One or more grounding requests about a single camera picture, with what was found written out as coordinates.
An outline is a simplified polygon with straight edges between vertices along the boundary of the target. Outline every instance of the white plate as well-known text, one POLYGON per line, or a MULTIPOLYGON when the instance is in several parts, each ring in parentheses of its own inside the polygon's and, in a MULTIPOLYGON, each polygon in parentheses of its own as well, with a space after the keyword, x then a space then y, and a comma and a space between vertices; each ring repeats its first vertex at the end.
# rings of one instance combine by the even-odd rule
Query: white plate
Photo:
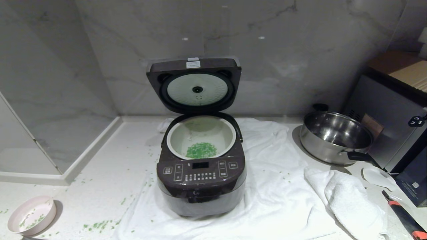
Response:
POLYGON ((389 174, 377 167, 372 166, 363 168, 363 177, 370 184, 386 187, 390 192, 397 189, 396 181, 389 174))
POLYGON ((19 206, 10 216, 7 227, 23 236, 44 230, 55 218, 56 206, 50 196, 38 196, 19 206))

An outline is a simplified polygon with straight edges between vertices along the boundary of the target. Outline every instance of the white towel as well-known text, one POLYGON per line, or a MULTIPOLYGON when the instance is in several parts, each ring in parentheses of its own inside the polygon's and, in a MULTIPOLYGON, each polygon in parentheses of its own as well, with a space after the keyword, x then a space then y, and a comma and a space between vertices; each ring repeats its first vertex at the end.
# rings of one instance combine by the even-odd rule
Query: white towel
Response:
POLYGON ((386 229, 384 211, 368 200, 358 178, 336 170, 308 168, 304 176, 324 205, 357 240, 377 240, 386 229))
POLYGON ((237 119, 243 134, 245 195, 218 216, 181 217, 164 201, 155 179, 147 179, 112 239, 286 239, 304 240, 341 231, 304 180, 307 163, 290 144, 287 127, 237 119))

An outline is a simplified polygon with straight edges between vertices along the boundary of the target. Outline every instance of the green food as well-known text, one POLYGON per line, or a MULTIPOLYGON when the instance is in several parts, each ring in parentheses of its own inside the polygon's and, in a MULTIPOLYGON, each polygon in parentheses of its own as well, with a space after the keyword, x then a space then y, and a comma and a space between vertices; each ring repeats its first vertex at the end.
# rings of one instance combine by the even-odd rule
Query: green food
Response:
POLYGON ((216 147, 210 143, 196 143, 187 149, 187 158, 210 158, 216 155, 216 147))

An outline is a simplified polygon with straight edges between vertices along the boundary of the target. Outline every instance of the countertop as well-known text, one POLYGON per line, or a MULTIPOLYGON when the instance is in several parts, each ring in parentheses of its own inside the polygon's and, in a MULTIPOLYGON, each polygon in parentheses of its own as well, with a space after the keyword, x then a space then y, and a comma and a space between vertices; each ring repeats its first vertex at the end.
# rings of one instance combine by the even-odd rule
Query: countertop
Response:
MULTIPOLYGON (((156 176, 155 167, 163 138, 157 126, 164 119, 166 117, 124 117, 124 123, 69 187, 0 182, 0 239, 22 239, 20 235, 8 231, 7 221, 20 204, 39 195, 52 196, 56 200, 58 214, 53 224, 34 239, 109 239, 126 209, 138 196, 145 177, 156 176)), ((387 213, 391 239, 412 239, 381 194, 384 188, 363 180, 361 170, 370 163, 356 162, 346 168, 325 164, 306 154, 299 143, 301 118, 257 119, 273 120, 289 127, 290 142, 310 167, 336 169, 360 178, 367 187, 369 200, 387 213)), ((427 228, 427 208, 416 208, 400 189, 392 194, 402 199, 401 204, 407 211, 421 226, 427 228)), ((321 239, 352 238, 342 232, 321 239)))

